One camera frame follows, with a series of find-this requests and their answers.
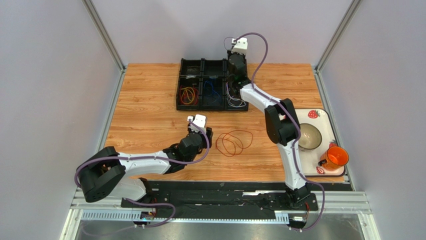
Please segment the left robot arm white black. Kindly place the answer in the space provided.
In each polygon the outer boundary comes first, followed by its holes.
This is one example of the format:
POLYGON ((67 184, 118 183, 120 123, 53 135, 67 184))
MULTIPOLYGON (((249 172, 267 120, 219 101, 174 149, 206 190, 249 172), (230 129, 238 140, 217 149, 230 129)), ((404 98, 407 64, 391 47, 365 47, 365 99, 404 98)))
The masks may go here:
POLYGON ((212 146, 213 130, 189 130, 179 143, 154 153, 126 154, 113 146, 98 151, 77 167, 74 182, 82 189, 85 201, 98 202, 106 197, 138 201, 149 193, 148 182, 136 176, 167 175, 194 164, 202 150, 212 146))

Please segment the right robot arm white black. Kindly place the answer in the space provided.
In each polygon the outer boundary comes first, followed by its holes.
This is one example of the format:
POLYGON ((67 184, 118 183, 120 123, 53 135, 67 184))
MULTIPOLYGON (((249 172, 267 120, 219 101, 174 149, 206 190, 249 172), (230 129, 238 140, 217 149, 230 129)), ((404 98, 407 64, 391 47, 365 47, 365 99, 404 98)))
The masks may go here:
POLYGON ((276 144, 284 167, 286 204, 291 209, 304 206, 311 192, 300 167, 301 130, 293 102, 273 97, 249 80, 246 57, 242 53, 227 51, 226 80, 231 97, 253 105, 264 114, 266 133, 276 144))

